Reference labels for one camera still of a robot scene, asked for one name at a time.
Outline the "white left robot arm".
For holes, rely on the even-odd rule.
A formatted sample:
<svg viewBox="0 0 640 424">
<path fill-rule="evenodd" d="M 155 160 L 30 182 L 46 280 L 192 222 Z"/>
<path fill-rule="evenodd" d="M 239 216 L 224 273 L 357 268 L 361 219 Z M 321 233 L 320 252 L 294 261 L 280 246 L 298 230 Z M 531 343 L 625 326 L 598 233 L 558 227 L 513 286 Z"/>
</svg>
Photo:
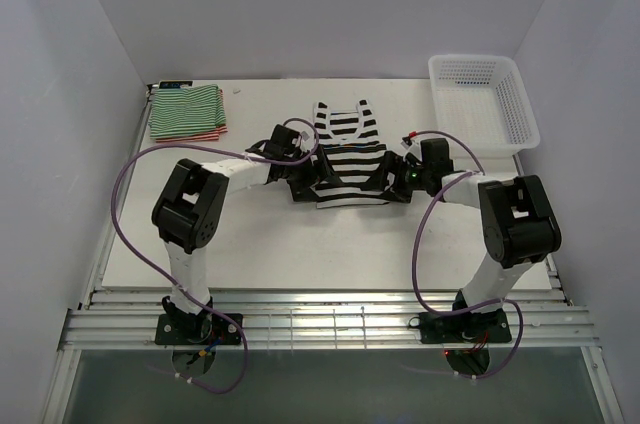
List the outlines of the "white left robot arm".
<svg viewBox="0 0 640 424">
<path fill-rule="evenodd" d="M 172 291 L 162 306 L 188 342 L 201 343 L 212 331 L 203 309 L 212 303 L 204 248 L 218 229 L 226 197 L 280 179 L 296 202 L 316 200 L 314 188 L 323 181 L 341 182 L 323 146 L 315 142 L 307 150 L 302 135 L 284 125 L 242 157 L 208 164 L 182 159 L 175 165 L 151 219 L 170 262 Z"/>
</svg>

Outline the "red white striped tank top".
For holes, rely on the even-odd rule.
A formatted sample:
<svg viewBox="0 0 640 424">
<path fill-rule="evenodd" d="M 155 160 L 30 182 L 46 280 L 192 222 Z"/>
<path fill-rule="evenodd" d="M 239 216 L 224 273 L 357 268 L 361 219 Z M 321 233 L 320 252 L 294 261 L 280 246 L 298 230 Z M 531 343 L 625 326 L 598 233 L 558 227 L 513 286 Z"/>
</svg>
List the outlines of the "red white striped tank top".
<svg viewBox="0 0 640 424">
<path fill-rule="evenodd" d="M 215 142 L 219 141 L 221 136 L 226 134 L 228 128 L 226 125 L 219 126 L 210 131 L 201 132 L 189 136 L 173 136 L 166 138 L 155 139 L 154 142 L 156 144 L 165 144 L 165 143 L 187 143 L 187 142 Z"/>
</svg>

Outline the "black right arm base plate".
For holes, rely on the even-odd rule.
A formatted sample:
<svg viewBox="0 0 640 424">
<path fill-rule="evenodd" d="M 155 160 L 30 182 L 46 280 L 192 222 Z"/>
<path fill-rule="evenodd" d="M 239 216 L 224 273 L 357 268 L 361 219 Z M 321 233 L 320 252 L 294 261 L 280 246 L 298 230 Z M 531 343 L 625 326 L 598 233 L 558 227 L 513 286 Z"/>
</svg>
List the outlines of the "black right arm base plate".
<svg viewBox="0 0 640 424">
<path fill-rule="evenodd" d="M 419 332 L 422 344 L 473 342 L 506 344 L 512 340 L 503 310 L 490 313 L 466 313 L 451 317 L 422 312 L 409 320 L 408 328 Z"/>
</svg>

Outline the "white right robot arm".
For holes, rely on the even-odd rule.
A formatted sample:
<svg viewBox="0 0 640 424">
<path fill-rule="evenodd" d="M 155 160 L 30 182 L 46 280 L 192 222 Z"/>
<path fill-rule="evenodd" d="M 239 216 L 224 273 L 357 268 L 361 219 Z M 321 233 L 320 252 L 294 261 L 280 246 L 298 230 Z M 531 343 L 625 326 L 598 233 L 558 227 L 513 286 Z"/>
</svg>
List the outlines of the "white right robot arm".
<svg viewBox="0 0 640 424">
<path fill-rule="evenodd" d="M 437 311 L 425 300 L 419 302 L 436 319 L 451 321 L 458 338 L 474 341 L 487 330 L 487 318 L 495 317 L 508 303 L 508 295 L 519 279 L 559 249 L 562 236 L 538 176 L 498 180 L 481 165 L 473 171 L 458 170 L 449 146 L 461 143 L 443 131 L 413 132 L 402 140 L 405 154 L 386 152 L 363 187 L 402 203 L 409 202 L 416 191 L 424 191 L 431 198 L 411 251 L 411 281 L 416 295 L 421 293 L 420 244 L 436 205 L 450 203 L 479 211 L 485 255 L 472 279 L 458 291 L 456 308 Z"/>
</svg>

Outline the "green white striped tank top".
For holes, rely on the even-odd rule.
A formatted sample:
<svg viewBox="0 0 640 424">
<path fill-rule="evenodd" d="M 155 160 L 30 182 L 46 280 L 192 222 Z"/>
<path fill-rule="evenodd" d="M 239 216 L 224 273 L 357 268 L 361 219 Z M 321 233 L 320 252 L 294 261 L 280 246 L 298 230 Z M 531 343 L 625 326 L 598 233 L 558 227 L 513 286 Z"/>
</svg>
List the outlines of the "green white striped tank top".
<svg viewBox="0 0 640 424">
<path fill-rule="evenodd" d="M 151 99 L 150 136 L 156 141 L 219 132 L 226 124 L 223 92 L 216 84 L 159 88 Z"/>
</svg>

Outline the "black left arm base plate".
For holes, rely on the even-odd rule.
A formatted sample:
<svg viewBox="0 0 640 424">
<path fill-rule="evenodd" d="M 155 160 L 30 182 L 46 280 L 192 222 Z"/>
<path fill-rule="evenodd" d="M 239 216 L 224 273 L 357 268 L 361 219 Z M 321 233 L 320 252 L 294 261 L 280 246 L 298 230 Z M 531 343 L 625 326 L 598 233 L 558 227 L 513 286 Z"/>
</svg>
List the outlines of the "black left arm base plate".
<svg viewBox="0 0 640 424">
<path fill-rule="evenodd" d="M 233 324 L 219 316 L 211 315 L 200 309 L 196 314 L 186 313 L 176 307 L 165 296 L 162 301 L 164 313 L 157 321 L 154 343 L 156 345 L 239 345 L 241 337 L 238 326 L 243 324 L 244 316 L 240 313 L 230 313 L 228 317 Z"/>
</svg>

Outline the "black white striped tank top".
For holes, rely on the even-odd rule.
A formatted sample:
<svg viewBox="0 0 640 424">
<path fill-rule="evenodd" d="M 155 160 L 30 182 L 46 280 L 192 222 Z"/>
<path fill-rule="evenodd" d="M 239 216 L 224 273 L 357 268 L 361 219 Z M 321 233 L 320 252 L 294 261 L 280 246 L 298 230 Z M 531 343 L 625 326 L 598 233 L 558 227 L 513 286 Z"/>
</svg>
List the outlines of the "black white striped tank top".
<svg viewBox="0 0 640 424">
<path fill-rule="evenodd" d="M 315 186 L 316 208 L 385 205 L 380 190 L 364 188 L 387 151 L 369 102 L 361 100 L 353 109 L 339 111 L 319 102 L 314 107 L 313 124 L 328 163 L 340 179 L 338 184 L 324 180 Z"/>
</svg>

